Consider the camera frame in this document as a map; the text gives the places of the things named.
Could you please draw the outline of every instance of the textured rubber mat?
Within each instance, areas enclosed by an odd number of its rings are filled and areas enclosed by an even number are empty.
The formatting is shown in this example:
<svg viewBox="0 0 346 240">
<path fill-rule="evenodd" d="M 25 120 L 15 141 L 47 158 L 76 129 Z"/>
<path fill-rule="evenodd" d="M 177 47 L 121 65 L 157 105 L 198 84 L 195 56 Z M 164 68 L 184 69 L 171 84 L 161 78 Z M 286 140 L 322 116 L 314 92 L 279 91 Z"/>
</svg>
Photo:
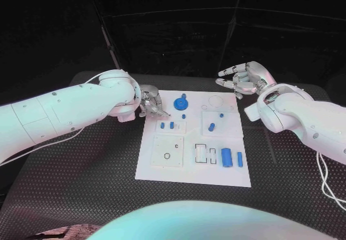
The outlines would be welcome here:
<svg viewBox="0 0 346 240">
<path fill-rule="evenodd" d="M 71 85 L 97 72 L 80 72 Z M 131 75 L 161 90 L 227 92 L 210 78 Z M 298 84 L 315 100 L 324 90 Z M 175 200 L 204 200 L 273 213 L 327 235 L 346 239 L 346 212 L 321 193 L 315 152 L 289 131 L 270 133 L 250 122 L 237 101 L 252 188 L 135 180 L 144 118 L 119 123 L 113 117 L 87 126 L 71 140 L 30 154 L 0 212 L 0 239 L 17 240 L 76 224 L 103 225 L 129 211 Z M 64 139 L 60 136 L 48 142 Z M 328 185 L 346 198 L 346 166 L 327 159 Z"/>
</svg>

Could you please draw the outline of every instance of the dark background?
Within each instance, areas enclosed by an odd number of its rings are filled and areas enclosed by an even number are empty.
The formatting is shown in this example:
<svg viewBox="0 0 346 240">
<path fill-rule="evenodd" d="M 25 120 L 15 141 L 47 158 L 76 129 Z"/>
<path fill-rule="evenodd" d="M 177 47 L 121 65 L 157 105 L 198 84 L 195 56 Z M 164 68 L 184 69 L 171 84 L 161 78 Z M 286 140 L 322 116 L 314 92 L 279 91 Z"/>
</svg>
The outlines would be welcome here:
<svg viewBox="0 0 346 240">
<path fill-rule="evenodd" d="M 276 82 L 315 84 L 346 106 L 346 10 L 334 0 L 12 1 L 1 9 L 0 105 L 66 87 L 80 71 L 115 68 L 103 25 L 129 73 L 214 78 L 256 61 Z M 0 167 L 4 194 L 24 160 Z"/>
</svg>

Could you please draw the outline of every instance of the black mesh mat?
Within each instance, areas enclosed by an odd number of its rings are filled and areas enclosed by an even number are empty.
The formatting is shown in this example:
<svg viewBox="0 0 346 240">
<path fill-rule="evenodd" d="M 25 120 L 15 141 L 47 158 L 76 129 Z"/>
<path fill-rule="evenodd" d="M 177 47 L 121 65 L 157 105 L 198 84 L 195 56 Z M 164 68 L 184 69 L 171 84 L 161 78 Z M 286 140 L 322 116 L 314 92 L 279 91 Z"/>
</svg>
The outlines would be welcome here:
<svg viewBox="0 0 346 240">
<path fill-rule="evenodd" d="M 95 74 L 80 72 L 70 84 Z M 210 78 L 132 77 L 161 90 L 229 91 Z M 319 87 L 298 87 L 315 100 L 328 100 Z M 108 116 L 76 138 L 30 154 L 0 212 L 0 239 L 17 240 L 74 224 L 103 225 L 129 211 L 175 200 L 247 206 L 346 239 L 346 212 L 321 193 L 315 152 L 289 131 L 273 134 L 260 121 L 247 120 L 243 107 L 255 100 L 247 95 L 237 101 L 252 188 L 135 180 L 144 118 L 119 123 Z M 346 166 L 330 159 L 325 163 L 330 187 L 344 199 Z"/>
</svg>

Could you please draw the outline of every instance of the white board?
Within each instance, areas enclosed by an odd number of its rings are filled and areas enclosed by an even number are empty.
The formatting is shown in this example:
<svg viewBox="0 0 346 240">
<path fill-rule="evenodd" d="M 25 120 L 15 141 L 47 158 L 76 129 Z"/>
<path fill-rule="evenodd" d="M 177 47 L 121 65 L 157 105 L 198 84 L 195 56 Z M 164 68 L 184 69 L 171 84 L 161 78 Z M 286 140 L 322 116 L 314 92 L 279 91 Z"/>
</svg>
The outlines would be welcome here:
<svg viewBox="0 0 346 240">
<path fill-rule="evenodd" d="M 175 110 L 172 105 L 181 94 L 185 94 L 188 103 L 183 111 Z M 250 187 L 234 94 L 159 90 L 159 97 L 170 117 L 145 117 L 133 178 Z M 208 131 L 210 123 L 214 123 L 213 131 Z M 206 145 L 206 161 L 195 162 L 195 145 Z M 221 165 L 223 148 L 230 149 L 232 167 Z M 237 152 L 242 154 L 242 167 L 237 166 Z"/>
</svg>

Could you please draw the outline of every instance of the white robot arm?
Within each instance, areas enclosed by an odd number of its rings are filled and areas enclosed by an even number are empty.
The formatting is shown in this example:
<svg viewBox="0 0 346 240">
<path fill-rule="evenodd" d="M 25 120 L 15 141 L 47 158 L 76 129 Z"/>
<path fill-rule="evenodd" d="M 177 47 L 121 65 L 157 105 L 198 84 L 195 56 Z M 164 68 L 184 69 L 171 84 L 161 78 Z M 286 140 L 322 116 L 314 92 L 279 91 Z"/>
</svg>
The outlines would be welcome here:
<svg viewBox="0 0 346 240">
<path fill-rule="evenodd" d="M 138 85 L 122 70 L 96 75 L 99 85 L 70 86 L 27 100 L 0 106 L 0 163 L 17 152 L 43 141 L 100 121 L 106 115 L 119 122 L 139 116 L 167 117 L 158 89 Z"/>
<path fill-rule="evenodd" d="M 240 94 L 259 95 L 256 102 L 244 108 L 249 120 L 260 119 L 273 133 L 291 130 L 304 145 L 346 164 L 346 108 L 314 101 L 295 86 L 276 84 L 255 61 L 232 66 L 217 74 L 234 74 L 232 81 L 217 78 L 216 83 L 233 89 L 239 99 Z"/>
</svg>

